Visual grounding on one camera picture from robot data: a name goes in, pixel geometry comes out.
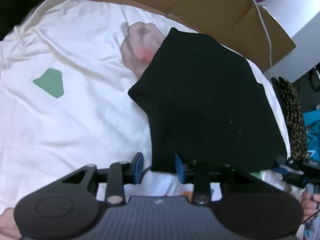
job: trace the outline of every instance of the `green patch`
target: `green patch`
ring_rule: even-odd
[[[261,172],[251,172],[250,173],[252,176],[255,176],[256,178],[258,179],[261,179],[262,180],[262,176],[261,176]]]
[[[60,70],[48,68],[44,74],[33,81],[38,87],[55,98],[63,96],[62,73]]]

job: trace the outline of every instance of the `leopard print fabric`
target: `leopard print fabric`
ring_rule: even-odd
[[[272,78],[271,81],[287,125],[291,157],[304,158],[307,154],[307,132],[298,93],[290,82],[281,77],[279,80]]]

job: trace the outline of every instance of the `pink object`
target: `pink object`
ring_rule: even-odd
[[[164,35],[153,24],[137,22],[128,27],[128,35],[121,45],[124,65],[139,79],[160,48]]]

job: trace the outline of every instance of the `black cable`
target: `black cable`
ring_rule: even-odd
[[[311,69],[311,70],[309,71],[309,83],[310,83],[310,86],[311,86],[311,88],[313,89],[314,92],[320,92],[320,86],[318,86],[318,87],[316,88],[315,84],[313,83],[312,77],[313,77],[313,75],[314,75],[314,72],[316,72],[316,69],[315,69],[315,68],[313,68],[313,69]]]
[[[314,213],[311,217],[308,217],[306,220],[304,220],[301,224],[304,224],[305,222],[309,221],[310,219],[314,218],[318,213],[320,212],[320,210],[318,210],[316,213]]]
[[[143,177],[147,174],[148,171],[151,170],[151,166],[147,167],[146,169],[144,169],[141,173],[141,176],[140,176],[140,181],[139,181],[139,184],[141,184],[142,180],[143,180]]]

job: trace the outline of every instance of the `textured gray surface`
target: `textured gray surface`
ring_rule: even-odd
[[[110,208],[100,223],[74,240],[248,240],[222,226],[207,207],[185,197],[132,197]],[[286,237],[282,240],[295,240]]]

